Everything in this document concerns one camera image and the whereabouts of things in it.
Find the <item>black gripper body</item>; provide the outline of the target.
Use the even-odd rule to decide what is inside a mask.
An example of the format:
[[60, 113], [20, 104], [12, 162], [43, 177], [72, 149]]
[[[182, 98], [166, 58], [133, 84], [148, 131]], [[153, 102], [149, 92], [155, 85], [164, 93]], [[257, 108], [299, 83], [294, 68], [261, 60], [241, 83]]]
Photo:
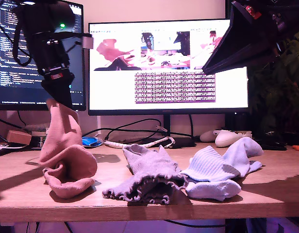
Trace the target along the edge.
[[73, 32], [35, 33], [30, 38], [30, 54], [38, 73], [43, 76], [42, 84], [71, 84], [74, 75], [69, 71], [69, 56], [63, 40], [75, 36]]

